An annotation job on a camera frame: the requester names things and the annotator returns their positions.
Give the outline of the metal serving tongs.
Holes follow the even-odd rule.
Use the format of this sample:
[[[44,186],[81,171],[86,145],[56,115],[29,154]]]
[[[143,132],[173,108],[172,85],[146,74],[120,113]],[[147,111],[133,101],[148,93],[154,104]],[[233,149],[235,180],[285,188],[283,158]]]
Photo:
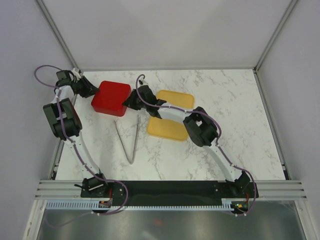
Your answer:
[[[113,120],[113,125],[120,140],[125,157],[128,163],[132,165],[137,154],[141,117],[137,115],[136,123],[130,126],[128,129],[123,128],[122,123],[120,123],[120,126],[118,126],[118,122],[118,120]]]

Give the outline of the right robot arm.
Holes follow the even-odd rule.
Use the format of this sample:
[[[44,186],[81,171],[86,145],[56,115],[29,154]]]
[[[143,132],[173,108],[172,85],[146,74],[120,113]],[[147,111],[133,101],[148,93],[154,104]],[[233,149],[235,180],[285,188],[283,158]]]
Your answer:
[[[183,124],[191,141],[203,148],[219,166],[233,197],[248,193],[249,186],[253,188],[253,196],[258,194],[251,173],[235,165],[219,145],[222,129],[202,107],[188,109],[172,105],[156,98],[148,85],[134,89],[123,105],[136,111],[145,109],[152,117]]]

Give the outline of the red compartment box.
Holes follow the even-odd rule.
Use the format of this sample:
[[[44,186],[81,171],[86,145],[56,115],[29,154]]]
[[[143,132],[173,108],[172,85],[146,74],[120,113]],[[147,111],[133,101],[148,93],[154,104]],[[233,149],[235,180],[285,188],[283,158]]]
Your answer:
[[[123,117],[127,110],[127,107],[123,105],[117,106],[115,108],[108,108],[97,105],[93,105],[92,107],[97,113],[111,115],[115,117]]]

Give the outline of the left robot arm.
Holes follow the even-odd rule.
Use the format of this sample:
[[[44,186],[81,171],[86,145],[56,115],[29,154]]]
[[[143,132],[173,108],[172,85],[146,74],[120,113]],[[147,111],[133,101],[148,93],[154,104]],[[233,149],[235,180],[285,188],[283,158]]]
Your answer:
[[[82,172],[82,198],[103,198],[109,194],[110,186],[105,182],[105,176],[91,157],[82,136],[82,123],[72,104],[72,98],[80,95],[82,98],[94,96],[99,89],[74,68],[60,70],[56,73],[58,81],[55,84],[54,100],[43,106],[43,111],[55,137],[62,140],[71,150]]]

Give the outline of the red box lid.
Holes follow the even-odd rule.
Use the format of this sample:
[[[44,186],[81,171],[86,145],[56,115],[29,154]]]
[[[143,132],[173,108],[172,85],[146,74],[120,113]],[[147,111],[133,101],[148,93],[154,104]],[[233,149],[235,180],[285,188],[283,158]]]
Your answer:
[[[102,106],[114,109],[124,106],[123,102],[131,94],[131,86],[126,83],[102,81],[99,91],[94,95],[91,106]]]

